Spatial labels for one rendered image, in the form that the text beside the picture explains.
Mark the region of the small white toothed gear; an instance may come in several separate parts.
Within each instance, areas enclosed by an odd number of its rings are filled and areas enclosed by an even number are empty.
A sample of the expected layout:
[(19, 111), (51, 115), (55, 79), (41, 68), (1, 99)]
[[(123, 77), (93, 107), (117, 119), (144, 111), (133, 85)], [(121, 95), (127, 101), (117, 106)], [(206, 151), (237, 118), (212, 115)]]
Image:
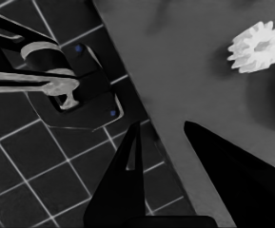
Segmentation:
[(275, 64), (275, 27), (272, 21), (262, 21), (247, 28), (232, 39), (227, 49), (232, 69), (240, 73), (252, 73)]

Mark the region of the dark robot body block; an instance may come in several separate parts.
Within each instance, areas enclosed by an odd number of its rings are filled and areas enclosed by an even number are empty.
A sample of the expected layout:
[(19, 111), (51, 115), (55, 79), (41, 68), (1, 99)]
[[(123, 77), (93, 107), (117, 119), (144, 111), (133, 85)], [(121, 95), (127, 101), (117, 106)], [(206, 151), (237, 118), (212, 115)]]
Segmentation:
[(54, 128), (97, 130), (121, 119), (123, 108), (90, 47), (79, 76), (59, 44), (0, 15), (0, 93), (26, 92), (42, 121)]

